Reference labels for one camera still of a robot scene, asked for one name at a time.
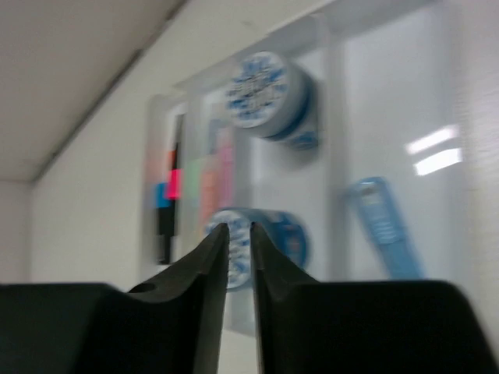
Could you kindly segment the orange cap black highlighter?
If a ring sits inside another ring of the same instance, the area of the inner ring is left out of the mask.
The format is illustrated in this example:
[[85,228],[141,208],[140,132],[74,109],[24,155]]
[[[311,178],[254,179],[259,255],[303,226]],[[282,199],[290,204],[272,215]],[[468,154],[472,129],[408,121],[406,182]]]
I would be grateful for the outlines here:
[[177,169],[178,155],[177,150],[170,150],[167,152],[167,166],[166,171],[169,173],[171,170]]

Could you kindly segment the pink cap black highlighter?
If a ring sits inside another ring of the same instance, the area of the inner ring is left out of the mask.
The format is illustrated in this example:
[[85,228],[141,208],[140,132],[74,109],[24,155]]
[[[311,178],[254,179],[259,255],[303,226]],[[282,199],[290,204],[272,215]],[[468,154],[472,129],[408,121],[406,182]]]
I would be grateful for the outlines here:
[[181,148],[182,148],[182,132],[183,132],[183,125],[184,125],[184,114],[177,115],[175,117],[175,137],[174,137],[174,143],[173,143],[173,150],[177,150],[177,155],[178,155],[178,163],[177,163],[177,169],[176,170],[171,170],[168,174],[169,180],[168,180],[168,189],[167,189],[167,198],[170,202],[170,207],[169,207],[169,222],[168,222],[168,236],[174,237],[175,236],[175,215],[176,215],[176,203],[180,199],[181,196],[181,175],[182,175],[182,168],[181,168]]

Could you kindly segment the purple cap pastel highlighter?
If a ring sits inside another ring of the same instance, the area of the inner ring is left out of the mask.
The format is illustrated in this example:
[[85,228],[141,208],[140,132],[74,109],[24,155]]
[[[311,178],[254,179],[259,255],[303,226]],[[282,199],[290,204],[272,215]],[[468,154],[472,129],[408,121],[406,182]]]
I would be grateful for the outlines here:
[[226,127],[221,130],[218,143],[219,159],[219,205],[220,207],[232,204],[233,182],[233,141],[232,129]]

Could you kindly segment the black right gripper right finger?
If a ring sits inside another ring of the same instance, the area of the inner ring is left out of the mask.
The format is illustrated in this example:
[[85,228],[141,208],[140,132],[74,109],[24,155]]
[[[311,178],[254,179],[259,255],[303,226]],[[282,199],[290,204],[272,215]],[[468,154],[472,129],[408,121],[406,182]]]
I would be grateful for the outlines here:
[[320,282],[250,229],[262,373],[495,373],[469,300],[441,280]]

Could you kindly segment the green cap pastel highlighter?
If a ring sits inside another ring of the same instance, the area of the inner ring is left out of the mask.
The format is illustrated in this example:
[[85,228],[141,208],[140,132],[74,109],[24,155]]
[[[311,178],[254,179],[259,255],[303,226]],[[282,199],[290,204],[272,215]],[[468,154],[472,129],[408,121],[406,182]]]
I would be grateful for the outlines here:
[[199,206],[200,200],[200,176],[203,160],[197,158],[186,163],[183,168],[182,198],[195,208]]

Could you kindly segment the blue correction tape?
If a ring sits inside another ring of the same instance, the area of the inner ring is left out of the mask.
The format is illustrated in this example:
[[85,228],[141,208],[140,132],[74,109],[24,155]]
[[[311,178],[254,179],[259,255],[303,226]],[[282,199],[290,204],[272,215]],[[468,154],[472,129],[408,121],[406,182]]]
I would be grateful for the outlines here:
[[377,268],[363,271],[366,280],[416,281],[425,277],[404,214],[386,178],[373,176],[353,182],[346,192]]

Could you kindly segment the blue cap black highlighter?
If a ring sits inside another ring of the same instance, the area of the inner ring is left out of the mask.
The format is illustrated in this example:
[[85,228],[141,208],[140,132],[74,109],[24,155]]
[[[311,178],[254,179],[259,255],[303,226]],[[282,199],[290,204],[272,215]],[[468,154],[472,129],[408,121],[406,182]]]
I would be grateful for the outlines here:
[[157,261],[161,265],[168,264],[170,260],[170,239],[167,238],[170,202],[165,195],[167,185],[166,182],[160,182],[157,183],[154,188],[154,202],[157,219]]

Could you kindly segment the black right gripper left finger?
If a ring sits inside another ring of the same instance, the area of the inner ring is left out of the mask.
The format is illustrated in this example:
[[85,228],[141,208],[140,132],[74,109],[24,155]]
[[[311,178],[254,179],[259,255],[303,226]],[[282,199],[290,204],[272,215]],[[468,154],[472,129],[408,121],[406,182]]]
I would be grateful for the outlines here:
[[226,224],[130,291],[4,284],[4,373],[215,373],[228,279]]

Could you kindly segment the blue cap pastel highlighter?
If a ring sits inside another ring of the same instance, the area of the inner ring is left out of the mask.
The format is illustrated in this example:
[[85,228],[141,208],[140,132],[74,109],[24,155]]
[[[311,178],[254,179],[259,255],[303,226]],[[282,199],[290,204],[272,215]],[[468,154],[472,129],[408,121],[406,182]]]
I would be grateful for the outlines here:
[[225,127],[225,123],[220,118],[212,118],[208,124],[208,153],[216,154],[218,149],[218,136]]

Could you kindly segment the peach cap pastel highlighter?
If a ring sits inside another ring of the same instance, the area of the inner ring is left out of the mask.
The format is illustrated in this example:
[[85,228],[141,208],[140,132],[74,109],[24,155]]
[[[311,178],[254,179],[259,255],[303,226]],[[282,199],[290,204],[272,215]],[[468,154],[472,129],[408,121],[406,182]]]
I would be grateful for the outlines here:
[[200,179],[200,229],[204,230],[213,212],[218,208],[218,157],[210,154],[205,159]]

